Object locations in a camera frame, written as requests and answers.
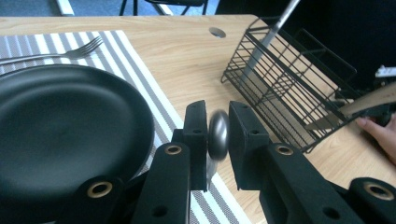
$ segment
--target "black plate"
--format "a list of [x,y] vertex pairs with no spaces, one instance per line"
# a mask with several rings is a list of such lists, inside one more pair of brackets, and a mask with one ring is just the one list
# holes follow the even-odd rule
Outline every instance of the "black plate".
[[86,180],[130,180],[153,135],[144,98],[102,70],[46,65],[0,77],[0,219],[50,221]]

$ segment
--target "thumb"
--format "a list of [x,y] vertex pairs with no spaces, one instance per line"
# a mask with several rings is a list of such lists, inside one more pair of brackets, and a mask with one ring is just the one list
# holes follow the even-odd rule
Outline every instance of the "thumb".
[[376,140],[382,138],[384,136],[384,132],[386,131],[384,127],[367,118],[357,118],[356,122],[364,131],[372,135]]

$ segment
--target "human hand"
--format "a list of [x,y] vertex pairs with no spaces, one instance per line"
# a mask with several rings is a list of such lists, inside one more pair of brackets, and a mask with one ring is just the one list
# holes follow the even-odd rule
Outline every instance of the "human hand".
[[382,127],[370,119],[357,118],[358,125],[373,138],[388,154],[389,159],[396,164],[396,113],[392,114],[387,126]]

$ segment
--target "fork handle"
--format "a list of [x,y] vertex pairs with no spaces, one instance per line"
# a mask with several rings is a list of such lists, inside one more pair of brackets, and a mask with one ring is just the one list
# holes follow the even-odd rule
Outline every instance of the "fork handle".
[[8,63],[20,63],[27,62],[36,59],[45,59],[45,58],[60,58],[62,55],[59,54],[36,54],[30,56],[21,56],[21,57],[13,57],[13,58],[5,58],[0,59],[0,65],[8,64]]

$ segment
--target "floor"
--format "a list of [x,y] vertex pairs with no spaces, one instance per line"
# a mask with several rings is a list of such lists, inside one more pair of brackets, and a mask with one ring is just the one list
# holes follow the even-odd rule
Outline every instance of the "floor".
[[[75,16],[118,16],[122,0],[69,0]],[[206,15],[214,15],[219,0],[209,0]],[[184,7],[169,6],[175,15]],[[191,7],[186,15],[201,15],[202,7]],[[133,0],[127,2],[124,15],[132,15]],[[160,15],[160,10],[144,0],[138,1],[138,15]],[[56,0],[0,0],[0,17],[62,16]]]

